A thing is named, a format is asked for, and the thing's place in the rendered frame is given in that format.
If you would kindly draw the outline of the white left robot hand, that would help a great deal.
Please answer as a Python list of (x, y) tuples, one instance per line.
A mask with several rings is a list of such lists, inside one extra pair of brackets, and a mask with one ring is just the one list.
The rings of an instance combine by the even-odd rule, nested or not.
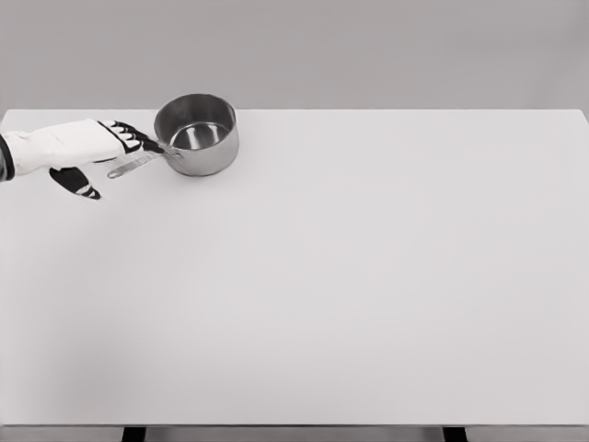
[(81, 170), (89, 163), (104, 163), (134, 152), (161, 154), (158, 142), (126, 122), (86, 119), (54, 125), (49, 175), (68, 192), (99, 201), (100, 192)]

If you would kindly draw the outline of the steel saucepan with long handle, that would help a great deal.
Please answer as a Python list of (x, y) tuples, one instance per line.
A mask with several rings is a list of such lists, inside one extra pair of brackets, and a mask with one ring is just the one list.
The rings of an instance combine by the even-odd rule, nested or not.
[(234, 107), (225, 99), (206, 93), (177, 97), (156, 114), (154, 133), (160, 153), (141, 152), (110, 170), (117, 179), (153, 159), (164, 159), (180, 174), (214, 175), (237, 157), (239, 136)]

